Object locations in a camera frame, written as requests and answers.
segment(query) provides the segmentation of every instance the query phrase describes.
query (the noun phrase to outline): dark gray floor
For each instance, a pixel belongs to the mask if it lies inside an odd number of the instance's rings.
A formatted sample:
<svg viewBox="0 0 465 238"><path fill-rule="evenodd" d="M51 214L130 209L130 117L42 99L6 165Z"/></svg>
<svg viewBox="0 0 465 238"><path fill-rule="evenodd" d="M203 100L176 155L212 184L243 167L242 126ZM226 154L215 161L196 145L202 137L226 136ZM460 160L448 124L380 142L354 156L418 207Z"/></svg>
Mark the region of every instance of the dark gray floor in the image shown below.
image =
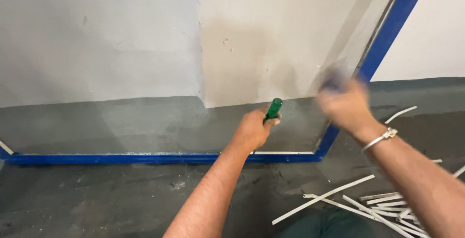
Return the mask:
<svg viewBox="0 0 465 238"><path fill-rule="evenodd" d="M465 112L398 117L400 135L441 166L465 164ZM301 213L271 225L305 203L369 174L376 178L344 190L357 198L392 191L356 143L340 134L321 163L246 164L236 186L224 237L271 237ZM10 166L0 171L0 237L160 237L210 165ZM313 207L320 208L324 203ZM370 221L377 237L400 237Z"/></svg>

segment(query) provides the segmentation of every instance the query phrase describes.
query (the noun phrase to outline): white spline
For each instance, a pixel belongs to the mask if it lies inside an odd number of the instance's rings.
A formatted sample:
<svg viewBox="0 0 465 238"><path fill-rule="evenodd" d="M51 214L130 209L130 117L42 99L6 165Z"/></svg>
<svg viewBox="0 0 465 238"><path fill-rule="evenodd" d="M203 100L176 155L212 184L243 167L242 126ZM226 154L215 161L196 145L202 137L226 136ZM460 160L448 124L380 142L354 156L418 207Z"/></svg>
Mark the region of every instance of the white spline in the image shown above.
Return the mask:
<svg viewBox="0 0 465 238"><path fill-rule="evenodd" d="M421 229L420 227L416 227L415 225L413 225L413 224L411 224L411 223L409 223L409 222L405 222L405 221L402 220L402 219L397 219L397 221L398 221L399 223L401 223L401 224L403 224L403 225L405 225L405 226L411 228L411 229L415 229L415 230L417 230L417 231L419 231L419 232L422 232L422 233L425 233L425 234L426 234L426 231L425 231L425 230Z"/></svg>
<svg viewBox="0 0 465 238"><path fill-rule="evenodd" d="M465 172L465 165L462 166L462 168L460 168L458 171L454 172L454 177L459 177L461 174L463 174L463 172Z"/></svg>
<svg viewBox="0 0 465 238"><path fill-rule="evenodd" d="M346 200L347 202L351 203L352 205L355 205L357 208L359 208L360 210L362 211L365 211L367 213L369 213L370 215L372 215L373 217L375 217L377 220L383 222L384 224L386 224L387 226L389 226L390 228L396 230L398 233L400 233L402 236L404 237L407 237L407 238L413 238L412 235L408 234L407 232L405 232L403 229L401 229L398 225L384 219L383 217L381 217L379 214L377 214L376 212L374 212L373 210L370 210L368 209L367 207L357 203L356 201L350 199L349 197L343 195L342 196L342 199Z"/></svg>
<svg viewBox="0 0 465 238"><path fill-rule="evenodd" d="M304 194L304 198L318 198L318 195L316 195L316 194ZM361 215L361 216L365 216L365 217L367 217L367 218L370 218L370 219L372 219L372 220L377 221L377 219L376 219L375 217L373 217L373 216L367 214L366 212L359 211L359 210L357 210L357 209L353 209L353 208L351 208L351 207L349 207L349 206L342 205L342 204L340 204L340 203L336 203L336 202L334 202L334 201L331 201L331 200L328 200L328 199L325 199L325 198L321 199L321 201L322 201L322 202L325 202L325 203L328 203L328 204L330 204L330 205L338 206L338 207L340 207L340 208L342 208L342 209L345 209L345 210L354 212L354 213L359 214L359 215Z"/></svg>
<svg viewBox="0 0 465 238"><path fill-rule="evenodd" d="M0 141L0 146L5 150L7 151L7 153L9 154L14 154L15 152L13 152L6 144L4 144L2 141Z"/></svg>
<svg viewBox="0 0 465 238"><path fill-rule="evenodd" d="M375 210L375 209L372 209L372 211L376 212L377 214L379 215L384 215L384 216L389 216L389 217L394 217L394 218L398 218L399 217L399 214L398 213L394 213L394 212L387 212L387 211L380 211L380 210ZM405 217L405 219L409 219L409 220L418 220L415 216L413 215L407 215Z"/></svg>
<svg viewBox="0 0 465 238"><path fill-rule="evenodd" d="M390 197L390 196L399 195L399 194L400 194L400 193L398 193L398 192L390 192L390 193L375 194L375 195L369 195L369 196L360 197L359 200L365 201L365 200L371 200L371 199L378 199L378 198Z"/></svg>
<svg viewBox="0 0 465 238"><path fill-rule="evenodd" d="M328 196L330 196L332 194L335 194L335 193L337 193L339 191L342 191L342 190L344 190L346 188L352 187L354 185L357 185L357 184L359 184L361 182L364 182L364 181L368 181L368 180L373 179L373 178L375 178L375 175L370 175L370 176L364 177L362 179L359 179L357 181L354 181L354 182L348 183L346 185L343 185L341 187L335 188L334 190L329 191L329 192L327 192L327 193L325 193L325 194L323 194L321 196L318 196L318 198L315 198L315 199L311 200L310 202L307 202L307 203L305 203L303 205L300 205L299 207L295 208L294 210L289 211L288 213L285 213L284 215L274 219L271 223L273 225L275 225L275 224L279 223L280 221L282 221L282 220L288 218L289 216L293 215L294 213L296 213L296 212L298 212L298 211L300 211L300 210L302 210L302 209L304 209L304 208L306 208L306 207L308 207L310 205L313 205L314 203L316 203L317 201L320 201L323 198L326 198L326 197L328 197Z"/></svg>
<svg viewBox="0 0 465 238"><path fill-rule="evenodd" d="M411 208L407 208L399 214L399 219L405 218L409 213L411 213Z"/></svg>
<svg viewBox="0 0 465 238"><path fill-rule="evenodd" d="M404 211L405 208L398 208L398 207L377 207L377 206L372 206L372 209L374 210L380 210L380 211Z"/></svg>
<svg viewBox="0 0 465 238"><path fill-rule="evenodd" d="M405 227L403 225L400 225L400 224L397 224L397 223L393 223L393 224L397 225L400 229L403 229L404 231L407 231L407 232L409 232L411 234L418 235L418 236L423 237L423 238L431 238L429 235L427 235L425 233L421 233L419 231L412 230L410 228L407 228L407 227Z"/></svg>
<svg viewBox="0 0 465 238"><path fill-rule="evenodd" d="M406 205L406 201L400 202L392 202L392 203L385 203L385 204L377 204L379 207L391 207L391 206L399 206L399 205Z"/></svg>
<svg viewBox="0 0 465 238"><path fill-rule="evenodd" d="M462 168L458 169L456 172L454 172L454 177L457 178L459 177L463 172L465 172L465 165L462 166ZM399 214L399 219L405 218L409 213L411 213L411 208L405 209L405 211L401 212Z"/></svg>
<svg viewBox="0 0 465 238"><path fill-rule="evenodd" d="M315 194L304 194L304 198L317 198L317 197L318 197L318 195L315 195ZM372 215L370 215L370 214L368 214L368 213L366 213L366 212L359 211L359 210L357 210L357 209L353 209L353 208L351 208L351 207L349 207L349 206L342 205L342 204L340 204L340 203L336 203L336 202L334 202L334 201L331 201L331 200L328 200L328 199L325 199L325 198L324 198L324 199L321 199L321 201L322 201L322 202L325 202L325 203L328 203L328 204L330 204L330 205L337 206L337 207L342 208L342 209L344 209L344 210L351 211L351 212L356 213L356 214L358 214L358 215L367 217L367 218L369 218L369 219L371 219L371 220L375 220L375 221L378 221L378 222L381 222L381 223L382 223L382 221L376 219L374 216L372 216ZM409 229L409 228L407 228L407 227L405 227L405 226L402 226L402 225L400 225L400 224L397 224L397 223L393 223L393 224L396 225L396 226L398 226L400 229L403 229L404 231L409 232L409 233L411 233L411 234L415 234L415 235L418 235L418 236L423 237L423 238L430 238L428 235L426 235L426 232L425 232L424 230L422 230L422 229L416 227L416 226L413 225L413 224L410 224L410 225L413 227L412 229Z"/></svg>
<svg viewBox="0 0 465 238"><path fill-rule="evenodd" d="M416 109L416 108L417 108L416 106L413 106L413 107L407 108L407 109L405 109L405 110L403 110L403 111L400 111L400 112L398 112L397 114L393 115L391 118L387 119L387 121L384 122L384 123L385 123L385 124L388 124L389 122L391 122L392 120L394 120L394 118L396 118L397 116L400 116L401 114L404 114L404 113L406 113L406 112L408 112L408 111L411 111L411 110L413 110L413 109Z"/></svg>
<svg viewBox="0 0 465 238"><path fill-rule="evenodd" d="M314 154L314 152L250 152L250 154L289 154L289 155L296 155L296 154Z"/></svg>
<svg viewBox="0 0 465 238"><path fill-rule="evenodd" d="M402 195L394 195L394 196L389 196L389 197L384 197L380 199L374 199L374 200L369 200L366 202L367 205L372 205L372 204L378 204L380 202L385 202L385 201L390 201L390 200L397 200L397 199L402 199L404 198Z"/></svg>

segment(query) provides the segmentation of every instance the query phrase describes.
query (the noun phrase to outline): blurred hand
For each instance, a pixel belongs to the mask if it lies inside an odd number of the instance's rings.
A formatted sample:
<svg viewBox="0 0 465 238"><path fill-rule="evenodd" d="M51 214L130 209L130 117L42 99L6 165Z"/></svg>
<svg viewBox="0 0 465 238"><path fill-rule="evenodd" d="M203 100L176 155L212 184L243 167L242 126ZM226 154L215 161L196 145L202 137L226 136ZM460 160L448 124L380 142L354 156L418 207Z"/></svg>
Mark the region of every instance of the blurred hand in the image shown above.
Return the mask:
<svg viewBox="0 0 465 238"><path fill-rule="evenodd" d="M368 94L360 82L351 79L346 92L322 90L318 93L318 104L332 123L351 134L376 124L368 108Z"/></svg>
<svg viewBox="0 0 465 238"><path fill-rule="evenodd" d="M262 146L270 135L271 128L279 124L281 119L281 114L278 113L277 118L268 119L263 124L263 119L269 107L269 105L265 105L260 109L246 113L242 117L242 121L236 129L230 144L240 145L247 152L251 152Z"/></svg>

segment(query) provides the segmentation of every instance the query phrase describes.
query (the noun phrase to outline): forearm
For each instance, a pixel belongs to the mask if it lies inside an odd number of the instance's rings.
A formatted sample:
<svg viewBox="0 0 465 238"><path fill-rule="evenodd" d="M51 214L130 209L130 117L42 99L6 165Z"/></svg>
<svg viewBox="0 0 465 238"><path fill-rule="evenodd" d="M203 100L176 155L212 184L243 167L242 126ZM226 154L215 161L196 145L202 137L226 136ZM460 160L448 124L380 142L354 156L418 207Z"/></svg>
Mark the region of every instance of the forearm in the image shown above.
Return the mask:
<svg viewBox="0 0 465 238"><path fill-rule="evenodd" d="M353 133L366 145L386 132L370 120ZM396 136L368 150L433 237L465 237L465 185Z"/></svg>
<svg viewBox="0 0 465 238"><path fill-rule="evenodd" d="M164 237L220 237L240 172L252 151L229 144L182 206Z"/></svg>

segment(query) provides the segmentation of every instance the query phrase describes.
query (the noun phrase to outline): metal bangle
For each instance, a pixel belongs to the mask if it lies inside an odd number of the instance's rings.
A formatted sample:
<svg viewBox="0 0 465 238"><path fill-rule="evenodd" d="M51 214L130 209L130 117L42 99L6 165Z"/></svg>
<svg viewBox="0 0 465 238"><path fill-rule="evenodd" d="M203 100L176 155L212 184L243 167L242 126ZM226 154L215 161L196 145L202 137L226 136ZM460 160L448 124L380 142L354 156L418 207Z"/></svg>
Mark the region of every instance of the metal bangle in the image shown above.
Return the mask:
<svg viewBox="0 0 465 238"><path fill-rule="evenodd" d="M388 139L388 138L393 138L394 136L396 136L397 134L397 130L394 129L394 128L387 128L387 132L384 133L382 136L376 138L375 140L373 140L373 142L367 144L365 147L362 148L362 152L365 152L369 147L375 145L377 142L381 141L381 140L385 140L385 139Z"/></svg>

